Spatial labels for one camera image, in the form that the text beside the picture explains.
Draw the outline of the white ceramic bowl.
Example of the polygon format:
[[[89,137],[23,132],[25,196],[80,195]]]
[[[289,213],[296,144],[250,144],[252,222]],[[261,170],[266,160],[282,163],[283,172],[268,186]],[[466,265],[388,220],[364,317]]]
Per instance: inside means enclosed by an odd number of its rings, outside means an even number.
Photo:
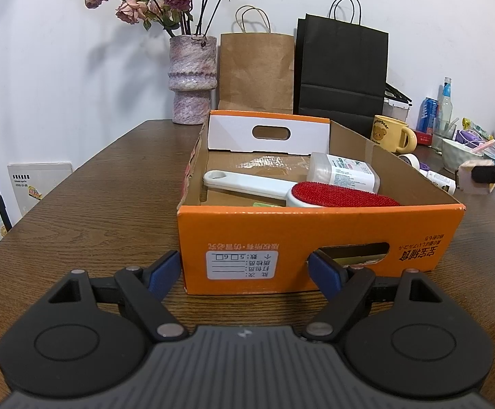
[[[458,170],[461,164],[468,161],[485,160],[484,155],[479,155],[455,140],[444,138],[442,140],[442,161],[443,167],[450,173]]]

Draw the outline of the white spray bottle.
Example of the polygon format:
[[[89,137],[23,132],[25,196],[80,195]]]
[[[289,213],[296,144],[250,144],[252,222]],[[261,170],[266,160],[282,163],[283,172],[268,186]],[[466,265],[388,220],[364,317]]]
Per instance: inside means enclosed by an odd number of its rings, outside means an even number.
[[[424,177],[431,181],[433,185],[438,186],[439,189],[442,189],[450,195],[453,195],[455,193],[456,182],[454,179],[443,176],[440,173],[436,173],[432,170],[419,169],[419,173],[421,173]]]

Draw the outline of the red small box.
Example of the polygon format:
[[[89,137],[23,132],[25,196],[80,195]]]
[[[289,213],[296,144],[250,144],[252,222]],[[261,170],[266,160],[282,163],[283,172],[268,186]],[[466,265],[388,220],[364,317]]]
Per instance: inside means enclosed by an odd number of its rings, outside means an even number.
[[[416,130],[415,135],[419,146],[429,147],[432,145],[432,134]]]

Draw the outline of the blue soda can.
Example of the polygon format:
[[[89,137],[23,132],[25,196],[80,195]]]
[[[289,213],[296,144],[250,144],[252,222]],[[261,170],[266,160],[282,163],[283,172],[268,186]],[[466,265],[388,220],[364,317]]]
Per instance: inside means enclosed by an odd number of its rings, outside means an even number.
[[[438,113],[438,101],[426,97],[421,103],[419,109],[419,119],[417,122],[417,131],[432,135],[434,121]]]

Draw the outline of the yellow bear mug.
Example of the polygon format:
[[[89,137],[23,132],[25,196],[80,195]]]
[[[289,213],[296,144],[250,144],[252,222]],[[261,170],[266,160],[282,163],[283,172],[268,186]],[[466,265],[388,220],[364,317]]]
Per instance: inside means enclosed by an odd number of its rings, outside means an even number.
[[[418,144],[406,122],[389,116],[374,116],[370,139],[384,150],[400,154],[412,153]]]

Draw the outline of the clear food container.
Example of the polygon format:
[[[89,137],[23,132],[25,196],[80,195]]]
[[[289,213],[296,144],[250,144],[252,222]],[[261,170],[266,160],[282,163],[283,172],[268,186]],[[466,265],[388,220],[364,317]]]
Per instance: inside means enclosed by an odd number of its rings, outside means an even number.
[[[387,83],[384,90],[382,114],[399,121],[406,122],[406,118],[412,106],[412,100]]]

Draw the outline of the white board on floor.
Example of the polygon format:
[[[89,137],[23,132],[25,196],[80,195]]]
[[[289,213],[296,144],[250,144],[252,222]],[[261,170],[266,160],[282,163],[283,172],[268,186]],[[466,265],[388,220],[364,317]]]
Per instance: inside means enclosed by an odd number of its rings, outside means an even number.
[[[35,205],[73,172],[71,163],[9,164],[11,186],[21,212],[26,215]]]

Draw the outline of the red white lint brush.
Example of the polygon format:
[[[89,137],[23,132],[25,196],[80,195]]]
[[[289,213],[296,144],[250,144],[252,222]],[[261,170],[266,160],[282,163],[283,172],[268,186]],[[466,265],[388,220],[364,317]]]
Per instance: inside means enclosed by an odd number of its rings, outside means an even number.
[[[238,194],[283,200],[287,207],[298,208],[356,208],[395,207],[399,203],[389,197],[333,186],[319,182],[286,181],[246,173],[211,170],[203,176],[207,188]]]

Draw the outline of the black paper bag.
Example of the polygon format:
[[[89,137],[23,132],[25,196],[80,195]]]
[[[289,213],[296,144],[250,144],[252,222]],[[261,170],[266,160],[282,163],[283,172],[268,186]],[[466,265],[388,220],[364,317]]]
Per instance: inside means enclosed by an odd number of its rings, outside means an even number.
[[[293,112],[369,138],[383,108],[389,34],[361,20],[359,0],[334,0],[326,17],[307,14],[297,22]]]

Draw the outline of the orange cardboard box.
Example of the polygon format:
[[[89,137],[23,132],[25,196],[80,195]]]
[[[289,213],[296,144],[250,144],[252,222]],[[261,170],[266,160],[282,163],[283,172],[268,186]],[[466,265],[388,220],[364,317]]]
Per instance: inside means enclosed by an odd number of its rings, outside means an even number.
[[[302,209],[270,198],[210,189],[211,170],[302,182],[314,152],[362,161],[392,207]],[[381,276],[433,270],[465,206],[419,171],[326,118],[214,111],[185,171],[177,220],[190,294],[293,293],[314,288],[307,259],[321,247],[364,247]]]

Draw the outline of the brown paper bag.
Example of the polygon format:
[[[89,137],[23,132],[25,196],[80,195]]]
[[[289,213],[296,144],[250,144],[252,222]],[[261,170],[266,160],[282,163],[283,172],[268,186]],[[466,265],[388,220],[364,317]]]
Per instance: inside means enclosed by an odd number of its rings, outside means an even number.
[[[266,12],[253,5],[235,14],[237,33],[220,35],[220,110],[292,113],[294,36],[272,31]]]

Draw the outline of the pink marbled vase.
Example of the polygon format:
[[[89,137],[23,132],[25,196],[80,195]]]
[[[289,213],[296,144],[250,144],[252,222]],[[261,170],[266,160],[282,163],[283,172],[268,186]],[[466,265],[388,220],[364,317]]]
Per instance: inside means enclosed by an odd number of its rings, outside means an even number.
[[[211,110],[211,93],[218,86],[217,39],[204,35],[170,38],[168,76],[172,121],[184,126],[203,124]]]

